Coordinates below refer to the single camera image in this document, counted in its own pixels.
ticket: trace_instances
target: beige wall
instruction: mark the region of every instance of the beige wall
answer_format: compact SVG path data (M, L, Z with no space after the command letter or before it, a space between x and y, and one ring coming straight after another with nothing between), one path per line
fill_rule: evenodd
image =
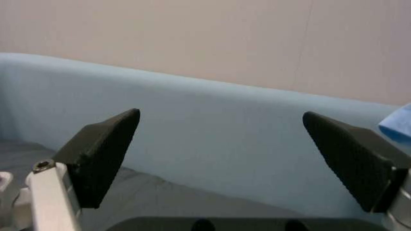
M0 0L0 52L411 102L410 0Z

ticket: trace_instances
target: black rubber finger pad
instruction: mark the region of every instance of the black rubber finger pad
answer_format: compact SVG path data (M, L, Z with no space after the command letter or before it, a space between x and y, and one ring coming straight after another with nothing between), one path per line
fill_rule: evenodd
M303 123L327 165L362 209L385 212L411 167L411 158L373 131L306 112Z
M98 208L120 168L140 111L131 109L86 125L53 157L67 165L79 205Z

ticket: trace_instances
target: gray fabric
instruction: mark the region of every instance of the gray fabric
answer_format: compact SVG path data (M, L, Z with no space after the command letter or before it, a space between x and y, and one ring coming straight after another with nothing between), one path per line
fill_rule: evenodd
M0 141L0 171L24 186L31 166L54 152L35 143ZM99 209L84 209L86 231L103 231L128 218L161 217L300 217L298 213L243 199L196 190L121 167Z
M32 166L40 160L48 159L54 151L40 144L21 141L0 141L0 171L13 173L20 187L26 187L25 180Z

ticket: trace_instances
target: screw head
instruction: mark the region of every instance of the screw head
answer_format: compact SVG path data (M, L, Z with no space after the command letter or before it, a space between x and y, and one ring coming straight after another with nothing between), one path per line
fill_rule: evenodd
M54 160L52 159L41 160L34 164L33 173L36 174L36 173L45 171L53 167L56 167L56 163Z

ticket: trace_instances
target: blue fabric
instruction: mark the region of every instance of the blue fabric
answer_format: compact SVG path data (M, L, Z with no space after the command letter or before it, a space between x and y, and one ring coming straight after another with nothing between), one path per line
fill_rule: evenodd
M411 103L394 111L378 127L393 141L411 145Z
M302 115L314 111L379 133L376 125L399 108L0 53L4 139L58 150L85 124L133 107L141 121L126 167L310 216L357 218L372 215L327 167Z

